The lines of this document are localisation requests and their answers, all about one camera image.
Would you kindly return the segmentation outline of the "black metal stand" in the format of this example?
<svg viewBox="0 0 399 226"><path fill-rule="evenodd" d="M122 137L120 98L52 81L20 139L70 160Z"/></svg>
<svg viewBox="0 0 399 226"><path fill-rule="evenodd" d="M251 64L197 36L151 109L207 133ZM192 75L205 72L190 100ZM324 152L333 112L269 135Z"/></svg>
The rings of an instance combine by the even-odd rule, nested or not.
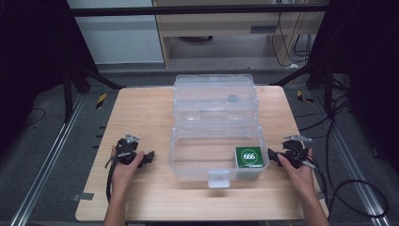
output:
<svg viewBox="0 0 399 226"><path fill-rule="evenodd" d="M87 76L95 79L111 89L123 89L122 85L118 85L102 77L98 71L93 71L80 64L72 64L70 62L65 63L62 71L65 103L64 122L67 122L72 117L73 113L72 85L75 85L79 93L88 93L90 91L90 85L86 80Z"/></svg>
<svg viewBox="0 0 399 226"><path fill-rule="evenodd" d="M321 85L324 85L324 109L327 115L332 118L334 115L332 101L333 71L328 60L312 59L302 68L277 82L271 83L271 86L283 87L305 73L310 75L306 82L308 89L319 89Z"/></svg>

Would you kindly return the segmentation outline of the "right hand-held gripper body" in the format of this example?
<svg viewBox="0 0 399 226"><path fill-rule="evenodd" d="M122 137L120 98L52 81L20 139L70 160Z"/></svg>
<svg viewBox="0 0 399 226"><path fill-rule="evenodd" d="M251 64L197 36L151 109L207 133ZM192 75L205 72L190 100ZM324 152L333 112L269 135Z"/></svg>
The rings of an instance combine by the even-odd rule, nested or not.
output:
<svg viewBox="0 0 399 226"><path fill-rule="evenodd" d="M303 165L313 168L313 163L309 159L309 150L305 149L299 140L286 140L282 143L282 148L285 150L282 156L295 169L299 169Z"/></svg>

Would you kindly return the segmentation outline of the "person's right hand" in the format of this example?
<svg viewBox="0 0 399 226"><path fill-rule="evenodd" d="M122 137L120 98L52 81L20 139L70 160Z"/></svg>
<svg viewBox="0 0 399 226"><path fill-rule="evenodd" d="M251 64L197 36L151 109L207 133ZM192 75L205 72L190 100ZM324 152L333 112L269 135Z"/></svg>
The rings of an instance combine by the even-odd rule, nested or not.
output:
<svg viewBox="0 0 399 226"><path fill-rule="evenodd" d="M295 169L289 160L281 154L278 154L278 160L288 173L289 179L298 193L309 193L314 191L312 170L308 166L301 166Z"/></svg>

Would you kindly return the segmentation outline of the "black horizontal metal bar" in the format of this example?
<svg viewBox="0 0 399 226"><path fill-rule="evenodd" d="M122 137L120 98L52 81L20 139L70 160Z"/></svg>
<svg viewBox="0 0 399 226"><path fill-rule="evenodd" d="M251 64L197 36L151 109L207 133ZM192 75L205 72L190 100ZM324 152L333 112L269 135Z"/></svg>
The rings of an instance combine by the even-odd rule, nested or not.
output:
<svg viewBox="0 0 399 226"><path fill-rule="evenodd" d="M217 13L271 13L327 11L330 4L288 5L221 5L221 6L176 6L145 8L73 8L67 11L74 17L92 16L141 16L141 15L188 15Z"/></svg>

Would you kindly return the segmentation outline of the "person's left hand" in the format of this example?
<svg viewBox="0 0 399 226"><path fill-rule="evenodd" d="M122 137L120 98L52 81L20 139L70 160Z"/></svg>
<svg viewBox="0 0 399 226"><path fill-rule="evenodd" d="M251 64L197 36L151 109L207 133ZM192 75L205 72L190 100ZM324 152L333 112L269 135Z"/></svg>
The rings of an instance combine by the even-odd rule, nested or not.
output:
<svg viewBox="0 0 399 226"><path fill-rule="evenodd" d="M136 169L144 157L144 153L139 151L135 159L129 165L117 163L111 179L111 196L125 193L132 183Z"/></svg>

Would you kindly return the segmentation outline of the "yellow black striped tape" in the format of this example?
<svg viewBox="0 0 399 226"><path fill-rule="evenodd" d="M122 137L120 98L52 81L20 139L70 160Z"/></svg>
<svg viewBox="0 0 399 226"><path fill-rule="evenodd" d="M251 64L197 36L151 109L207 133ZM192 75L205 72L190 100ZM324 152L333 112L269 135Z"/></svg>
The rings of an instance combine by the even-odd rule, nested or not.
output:
<svg viewBox="0 0 399 226"><path fill-rule="evenodd" d="M98 99L98 102L97 102L97 104L96 104L96 106L95 106L95 109L100 109L100 108L102 108L102 106L103 106L103 104L104 104L104 100L105 100L105 98L106 98L106 93L102 93L101 95L100 95L100 97L99 97L99 99Z"/></svg>
<svg viewBox="0 0 399 226"><path fill-rule="evenodd" d="M301 102L304 102L304 103L309 103L309 104L314 103L314 100L312 98L305 98L303 96L303 93L302 93L301 90L297 90L296 91L296 98L297 98L298 101L301 101Z"/></svg>

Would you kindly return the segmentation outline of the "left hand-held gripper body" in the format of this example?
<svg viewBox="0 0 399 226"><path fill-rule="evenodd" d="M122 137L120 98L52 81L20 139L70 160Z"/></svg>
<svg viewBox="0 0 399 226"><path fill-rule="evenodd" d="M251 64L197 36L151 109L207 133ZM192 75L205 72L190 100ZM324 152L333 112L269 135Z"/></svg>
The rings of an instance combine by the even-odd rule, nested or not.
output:
<svg viewBox="0 0 399 226"><path fill-rule="evenodd" d="M121 162L123 165L129 165L136 157L136 148L140 137L126 134L125 138L121 138L116 146L116 162Z"/></svg>

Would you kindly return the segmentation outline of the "aluminium floor rail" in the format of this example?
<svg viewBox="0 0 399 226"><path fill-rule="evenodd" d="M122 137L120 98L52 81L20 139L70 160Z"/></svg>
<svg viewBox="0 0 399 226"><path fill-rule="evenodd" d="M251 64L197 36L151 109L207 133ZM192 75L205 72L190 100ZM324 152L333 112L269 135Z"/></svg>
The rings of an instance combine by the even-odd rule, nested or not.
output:
<svg viewBox="0 0 399 226"><path fill-rule="evenodd" d="M57 137L47 154L43 164L40 167L40 170L29 188L27 194L24 197L23 202L20 207L14 214L13 218L10 221L9 226L25 226L27 223L39 197L40 194L53 170L53 167L56 164L56 161L67 141L70 132L77 120L77 117L81 111L83 102L86 100L86 94L78 94L76 97L76 101L72 107L72 115L70 118L62 124L60 131L57 134Z"/></svg>
<svg viewBox="0 0 399 226"><path fill-rule="evenodd" d="M327 115L324 109L323 95L317 91L313 91L311 94L313 95L314 100L319 107L322 115L327 118L325 159L327 183L330 187L330 191L327 193L327 207L329 210L329 215L332 216L333 203L339 199L337 197L339 191L344 186L353 186L356 189L361 203L365 208L365 217L369 218L374 226L391 226L391 223L387 217L390 206L385 195L379 190L378 187L374 186L366 180L366 177L361 171L359 164L355 161L353 155L349 152L348 146L343 139L342 133L335 125L334 115L332 118ZM332 183L329 169L330 142L333 142L333 144L335 145L336 151L338 152L338 155L340 156L341 161L346 168L346 172L349 175L349 178L347 180L338 183L337 185L334 185Z"/></svg>

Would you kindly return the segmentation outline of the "green square box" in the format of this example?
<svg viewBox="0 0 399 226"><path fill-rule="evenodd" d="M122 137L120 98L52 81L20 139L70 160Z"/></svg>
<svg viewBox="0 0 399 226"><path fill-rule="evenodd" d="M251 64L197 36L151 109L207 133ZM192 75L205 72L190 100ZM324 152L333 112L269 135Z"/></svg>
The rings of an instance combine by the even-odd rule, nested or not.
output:
<svg viewBox="0 0 399 226"><path fill-rule="evenodd" d="M263 153L260 147L236 147L236 165L238 168L263 168Z"/></svg>

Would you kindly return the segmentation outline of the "grey tape strip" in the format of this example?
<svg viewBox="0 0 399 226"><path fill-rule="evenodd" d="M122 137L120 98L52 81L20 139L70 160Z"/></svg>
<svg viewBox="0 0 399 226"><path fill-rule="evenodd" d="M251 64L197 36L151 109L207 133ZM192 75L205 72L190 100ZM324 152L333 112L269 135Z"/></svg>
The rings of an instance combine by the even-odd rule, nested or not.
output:
<svg viewBox="0 0 399 226"><path fill-rule="evenodd" d="M87 193L87 192L82 192L79 194L74 194L72 196L72 200L75 202L79 202L81 200L85 200L85 201L91 201L94 197L93 193Z"/></svg>

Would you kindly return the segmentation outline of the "light wooden desk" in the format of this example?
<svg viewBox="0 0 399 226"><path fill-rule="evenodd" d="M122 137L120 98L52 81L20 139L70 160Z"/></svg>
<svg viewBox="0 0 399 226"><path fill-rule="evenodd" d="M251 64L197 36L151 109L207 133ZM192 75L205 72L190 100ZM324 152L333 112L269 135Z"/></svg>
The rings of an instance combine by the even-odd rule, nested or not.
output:
<svg viewBox="0 0 399 226"><path fill-rule="evenodd" d="M221 5L327 4L329 0L152 0L156 7ZM323 11L271 13L219 13L158 15L156 21L164 58L169 58L167 40L177 37L266 34L278 63L294 60L295 41L300 35L315 35L324 19Z"/></svg>

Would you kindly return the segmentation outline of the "white cabinet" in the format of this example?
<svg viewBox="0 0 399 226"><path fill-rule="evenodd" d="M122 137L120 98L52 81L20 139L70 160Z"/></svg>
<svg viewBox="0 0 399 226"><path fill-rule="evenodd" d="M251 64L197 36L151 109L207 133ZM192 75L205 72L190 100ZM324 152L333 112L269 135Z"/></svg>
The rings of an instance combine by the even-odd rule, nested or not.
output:
<svg viewBox="0 0 399 226"><path fill-rule="evenodd" d="M78 8L151 7L152 0L67 0ZM76 17L97 65L163 63L158 27L152 15Z"/></svg>

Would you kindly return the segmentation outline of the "clear plastic storage box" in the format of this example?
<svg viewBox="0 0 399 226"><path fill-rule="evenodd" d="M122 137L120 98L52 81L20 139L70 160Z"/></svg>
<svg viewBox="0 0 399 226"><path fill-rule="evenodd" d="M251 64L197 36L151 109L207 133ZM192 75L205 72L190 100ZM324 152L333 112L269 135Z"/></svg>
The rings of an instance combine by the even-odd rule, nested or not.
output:
<svg viewBox="0 0 399 226"><path fill-rule="evenodd" d="M173 86L168 163L180 181L227 188L255 181L269 164L250 74L179 75ZM263 168L238 168L236 147L260 147Z"/></svg>

